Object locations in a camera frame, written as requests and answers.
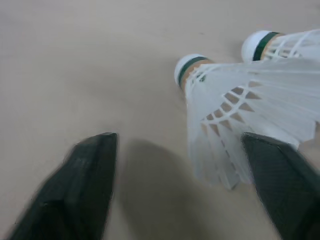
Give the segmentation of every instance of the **green band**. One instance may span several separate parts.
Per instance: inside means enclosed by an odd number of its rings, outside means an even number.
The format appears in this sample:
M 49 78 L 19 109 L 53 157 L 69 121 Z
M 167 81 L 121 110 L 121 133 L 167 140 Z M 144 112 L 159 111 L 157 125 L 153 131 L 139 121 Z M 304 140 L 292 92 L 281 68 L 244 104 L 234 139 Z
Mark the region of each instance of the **green band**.
M 262 38 L 262 40 L 259 42 L 258 46 L 255 49 L 253 61 L 261 60 L 261 55 L 264 52 L 266 45 L 277 34 L 279 34 L 279 32 L 269 32 L 267 35 L 265 35 L 264 38 Z
M 198 56 L 195 58 L 192 58 L 190 61 L 188 61 L 183 68 L 181 68 L 181 71 L 179 73 L 179 77 L 178 77 L 178 84 L 179 87 L 182 88 L 181 84 L 182 84 L 182 77 L 184 76 L 184 74 L 186 73 L 187 69 L 194 63 L 199 62 L 201 60 L 208 60 L 208 58 L 204 57 L 204 56 Z

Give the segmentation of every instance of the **white shuttlecock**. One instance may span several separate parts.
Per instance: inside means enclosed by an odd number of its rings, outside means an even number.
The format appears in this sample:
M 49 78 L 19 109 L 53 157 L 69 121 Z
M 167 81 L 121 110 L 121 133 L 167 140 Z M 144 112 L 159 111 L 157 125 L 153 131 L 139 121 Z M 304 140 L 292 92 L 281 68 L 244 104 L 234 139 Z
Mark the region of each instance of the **white shuttlecock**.
M 288 35 L 257 31 L 244 41 L 241 55 L 245 63 L 283 58 L 320 61 L 320 29 Z
M 214 64 L 182 58 L 176 83 L 185 93 L 188 154 L 198 178 L 232 189 L 251 182 L 241 143 L 244 132 L 298 145 L 320 121 L 320 62 L 290 58 Z

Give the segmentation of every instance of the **dark green object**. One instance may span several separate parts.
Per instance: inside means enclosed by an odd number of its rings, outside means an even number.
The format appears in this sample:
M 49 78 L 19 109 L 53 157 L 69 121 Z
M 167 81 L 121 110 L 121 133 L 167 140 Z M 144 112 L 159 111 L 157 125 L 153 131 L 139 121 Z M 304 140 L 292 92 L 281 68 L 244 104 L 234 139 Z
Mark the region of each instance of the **dark green object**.
M 100 240 L 113 195 L 117 134 L 78 143 L 44 183 L 9 240 Z
M 264 52 L 264 49 L 268 42 L 275 36 L 279 34 L 279 32 L 269 32 L 264 38 L 261 39 L 258 46 L 255 49 L 254 55 L 253 55 L 253 61 L 260 61 L 262 53 Z
M 178 84 L 179 87 L 182 88 L 181 83 L 182 83 L 182 77 L 184 76 L 184 74 L 186 73 L 187 69 L 194 63 L 199 62 L 201 60 L 208 60 L 208 58 L 204 57 L 204 56 L 197 56 L 195 58 L 192 58 L 190 61 L 188 61 L 183 68 L 181 69 L 180 73 L 179 73 L 179 77 L 178 77 Z
M 320 239 L 320 177 L 289 144 L 242 136 L 256 192 L 284 240 Z

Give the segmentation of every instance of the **wooden surface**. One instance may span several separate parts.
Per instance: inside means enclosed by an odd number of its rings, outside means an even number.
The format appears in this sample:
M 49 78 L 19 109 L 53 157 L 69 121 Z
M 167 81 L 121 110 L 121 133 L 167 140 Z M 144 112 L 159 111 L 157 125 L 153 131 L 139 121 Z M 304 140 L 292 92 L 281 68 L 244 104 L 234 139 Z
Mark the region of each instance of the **wooden surface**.
M 254 31 L 319 22 L 317 0 L 2 0 L 0 238 L 73 144 L 113 131 L 106 239 L 278 239 L 252 186 L 192 177 L 174 68 L 192 53 L 239 62 Z

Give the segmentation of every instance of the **shuttlecock cork base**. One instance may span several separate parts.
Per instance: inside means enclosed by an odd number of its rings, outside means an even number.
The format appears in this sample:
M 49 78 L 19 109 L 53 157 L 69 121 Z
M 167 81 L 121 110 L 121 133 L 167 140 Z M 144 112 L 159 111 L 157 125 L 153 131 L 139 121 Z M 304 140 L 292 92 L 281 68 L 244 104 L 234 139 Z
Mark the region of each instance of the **shuttlecock cork base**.
M 184 91 L 187 78 L 202 64 L 213 64 L 214 62 L 200 54 L 189 54 L 177 63 L 174 70 L 175 83 Z
M 257 31 L 251 34 L 243 43 L 242 59 L 245 63 L 260 61 L 265 57 L 266 50 L 272 41 L 282 36 L 282 33 L 273 31 Z

